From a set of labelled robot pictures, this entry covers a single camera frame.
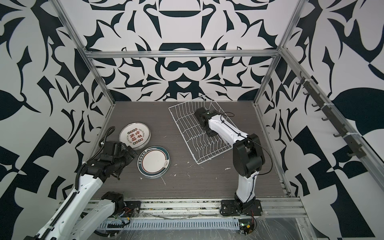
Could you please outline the white wire dish rack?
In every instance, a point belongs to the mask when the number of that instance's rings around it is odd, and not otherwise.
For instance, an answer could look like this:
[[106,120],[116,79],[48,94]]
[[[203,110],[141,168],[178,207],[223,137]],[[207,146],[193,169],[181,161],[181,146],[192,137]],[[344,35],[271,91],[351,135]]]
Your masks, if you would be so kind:
[[231,150],[236,141],[249,135],[207,96],[176,104],[169,111],[198,165]]

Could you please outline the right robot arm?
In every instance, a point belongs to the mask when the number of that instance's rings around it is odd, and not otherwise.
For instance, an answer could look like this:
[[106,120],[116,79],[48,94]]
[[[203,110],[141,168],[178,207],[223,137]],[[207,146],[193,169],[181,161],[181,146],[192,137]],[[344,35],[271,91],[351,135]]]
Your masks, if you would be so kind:
[[233,147],[233,165],[239,174],[235,211],[246,214],[255,205],[256,180],[266,161],[259,137],[247,134],[231,124],[227,118],[233,117],[233,113],[220,113],[202,107],[194,115],[209,137],[218,135]]

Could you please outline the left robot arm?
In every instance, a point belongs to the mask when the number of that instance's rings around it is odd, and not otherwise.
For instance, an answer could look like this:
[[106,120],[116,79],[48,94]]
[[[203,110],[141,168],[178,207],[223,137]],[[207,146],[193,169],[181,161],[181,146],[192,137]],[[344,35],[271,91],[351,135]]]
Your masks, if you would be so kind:
[[81,214],[94,194],[109,177],[118,178],[123,169],[137,158],[136,151],[117,141],[105,141],[97,153],[80,167],[75,186],[53,217],[27,240],[86,240],[110,216],[119,216],[124,196],[104,194],[97,206],[83,218]]

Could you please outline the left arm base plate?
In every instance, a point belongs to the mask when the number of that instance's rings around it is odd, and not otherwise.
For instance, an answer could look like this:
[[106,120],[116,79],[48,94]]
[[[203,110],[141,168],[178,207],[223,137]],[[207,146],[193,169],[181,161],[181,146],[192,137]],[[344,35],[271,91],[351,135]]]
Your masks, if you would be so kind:
[[118,208],[116,214],[120,218],[131,218],[138,215],[141,211],[141,201],[124,201],[124,204]]

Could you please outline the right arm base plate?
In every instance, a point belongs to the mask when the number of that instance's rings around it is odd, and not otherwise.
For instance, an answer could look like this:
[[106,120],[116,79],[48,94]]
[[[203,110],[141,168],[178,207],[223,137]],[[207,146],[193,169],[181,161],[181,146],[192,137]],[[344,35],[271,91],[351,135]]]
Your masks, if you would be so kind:
[[261,202],[255,198],[247,203],[242,203],[240,200],[221,200],[220,214],[225,217],[261,216],[262,212]]

